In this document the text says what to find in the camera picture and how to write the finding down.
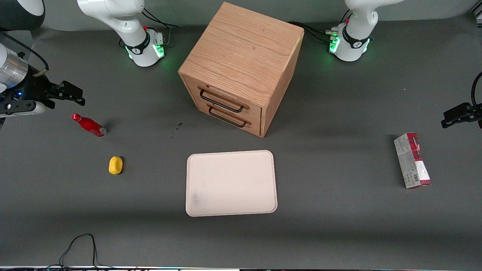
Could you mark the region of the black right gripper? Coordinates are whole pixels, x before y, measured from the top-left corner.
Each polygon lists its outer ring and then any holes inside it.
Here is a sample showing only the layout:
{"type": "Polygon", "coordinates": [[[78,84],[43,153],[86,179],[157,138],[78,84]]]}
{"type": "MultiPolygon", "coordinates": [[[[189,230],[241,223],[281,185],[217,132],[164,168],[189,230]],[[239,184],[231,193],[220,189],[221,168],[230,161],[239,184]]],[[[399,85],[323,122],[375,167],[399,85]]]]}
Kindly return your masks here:
{"type": "Polygon", "coordinates": [[[19,84],[1,94],[1,111],[33,111],[39,106],[53,110],[54,100],[67,100],[84,106],[82,96],[83,90],[70,82],[62,81],[55,85],[45,75],[34,77],[28,73],[19,84]]]}

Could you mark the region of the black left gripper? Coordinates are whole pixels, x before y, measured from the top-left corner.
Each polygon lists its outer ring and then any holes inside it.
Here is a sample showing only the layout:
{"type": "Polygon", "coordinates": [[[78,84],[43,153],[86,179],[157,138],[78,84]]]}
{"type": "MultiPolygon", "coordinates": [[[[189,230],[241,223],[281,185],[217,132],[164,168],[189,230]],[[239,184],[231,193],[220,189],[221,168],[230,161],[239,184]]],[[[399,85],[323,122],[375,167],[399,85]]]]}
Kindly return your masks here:
{"type": "Polygon", "coordinates": [[[463,122],[477,122],[482,129],[482,105],[472,106],[468,102],[464,102],[455,106],[444,113],[444,119],[441,121],[443,129],[463,122]]]}

